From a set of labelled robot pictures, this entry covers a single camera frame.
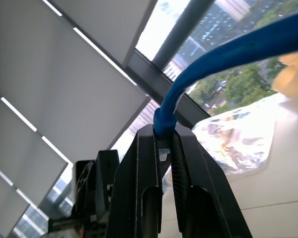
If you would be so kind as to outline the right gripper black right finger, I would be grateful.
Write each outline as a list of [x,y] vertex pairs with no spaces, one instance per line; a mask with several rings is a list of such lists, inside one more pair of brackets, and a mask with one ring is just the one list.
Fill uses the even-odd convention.
[[184,238],[252,236],[223,169],[196,135],[177,125],[171,170],[178,228]]

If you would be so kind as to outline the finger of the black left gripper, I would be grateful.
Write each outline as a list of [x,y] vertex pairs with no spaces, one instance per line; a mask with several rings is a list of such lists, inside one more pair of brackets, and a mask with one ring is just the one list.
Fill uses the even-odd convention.
[[95,213],[95,160],[77,161],[73,171],[73,217]]
[[97,216],[109,213],[113,184],[119,166],[117,150],[99,151],[96,158],[95,212]]

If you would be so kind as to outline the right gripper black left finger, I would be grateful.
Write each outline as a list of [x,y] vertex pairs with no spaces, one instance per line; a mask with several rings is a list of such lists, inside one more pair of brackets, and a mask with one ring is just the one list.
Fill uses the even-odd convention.
[[113,185],[108,238],[156,238],[161,231],[162,182],[153,125],[138,130]]

